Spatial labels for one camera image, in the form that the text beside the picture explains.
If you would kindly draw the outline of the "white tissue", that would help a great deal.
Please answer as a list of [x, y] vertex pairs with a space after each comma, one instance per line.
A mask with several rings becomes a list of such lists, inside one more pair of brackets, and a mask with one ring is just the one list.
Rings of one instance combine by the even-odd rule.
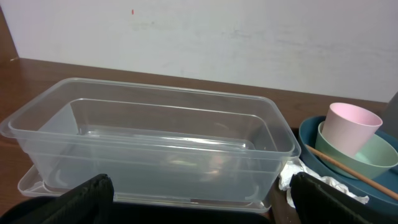
[[352, 192], [349, 191], [349, 188], [345, 184], [342, 184], [341, 182], [338, 182], [336, 179], [329, 176], [320, 176], [319, 174], [311, 170], [309, 167], [307, 167], [299, 158], [295, 158], [287, 161], [282, 172], [279, 174], [279, 189], [282, 191], [286, 191], [287, 203], [292, 208], [295, 208], [295, 205], [291, 195], [290, 182], [292, 180], [292, 177], [295, 174], [298, 174], [299, 172], [304, 172], [306, 174], [309, 174], [310, 176], [320, 180], [321, 182], [324, 182], [325, 184], [333, 187], [336, 190], [339, 190], [340, 192], [343, 192], [347, 196], [361, 202], [364, 205], [366, 205], [369, 202], [368, 196], [360, 197], [353, 194]]

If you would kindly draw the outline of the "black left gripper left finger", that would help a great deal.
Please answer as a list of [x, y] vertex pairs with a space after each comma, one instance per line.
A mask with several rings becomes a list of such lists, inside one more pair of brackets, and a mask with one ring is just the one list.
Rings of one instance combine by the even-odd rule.
[[12, 209], [12, 222], [107, 223], [113, 204], [113, 183], [99, 174], [59, 197], [37, 197]]

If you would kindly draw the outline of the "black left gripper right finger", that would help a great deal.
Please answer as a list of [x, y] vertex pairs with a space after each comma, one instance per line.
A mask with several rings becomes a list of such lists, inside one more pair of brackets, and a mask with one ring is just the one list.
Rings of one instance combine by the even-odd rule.
[[302, 223], [397, 224], [397, 217], [379, 213], [304, 172], [292, 176], [290, 194]]

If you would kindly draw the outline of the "wooden chopstick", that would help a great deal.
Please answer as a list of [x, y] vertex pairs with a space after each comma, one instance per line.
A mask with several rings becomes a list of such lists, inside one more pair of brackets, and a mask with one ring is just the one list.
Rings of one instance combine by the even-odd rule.
[[361, 180], [362, 182], [370, 185], [371, 187], [374, 187], [375, 189], [378, 189], [379, 191], [381, 191], [382, 193], [388, 195], [389, 197], [397, 200], [397, 193], [393, 192], [392, 190], [386, 188], [385, 186], [365, 177], [364, 175], [360, 174], [359, 172], [356, 172], [355, 170], [345, 166], [344, 164], [334, 160], [333, 158], [331, 158], [330, 156], [314, 149], [313, 147], [309, 146], [308, 144], [305, 145], [313, 154], [317, 155], [318, 157], [320, 157], [321, 159], [324, 159], [326, 161], [328, 161], [329, 163], [337, 166], [338, 168], [340, 168], [341, 170], [345, 171], [346, 173], [352, 175], [353, 177], [356, 177], [357, 179]]

